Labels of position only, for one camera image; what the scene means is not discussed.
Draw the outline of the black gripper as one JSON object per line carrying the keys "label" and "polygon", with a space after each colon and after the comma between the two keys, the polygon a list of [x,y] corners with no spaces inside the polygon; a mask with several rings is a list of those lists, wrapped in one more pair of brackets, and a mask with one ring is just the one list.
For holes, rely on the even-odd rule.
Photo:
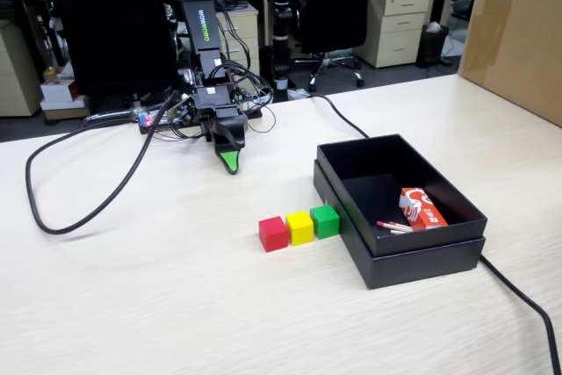
{"label": "black gripper", "polygon": [[245,147],[248,118],[239,112],[233,102],[229,86],[199,87],[193,95],[195,113],[193,121],[210,121],[214,152],[230,175],[239,171],[239,154]]}

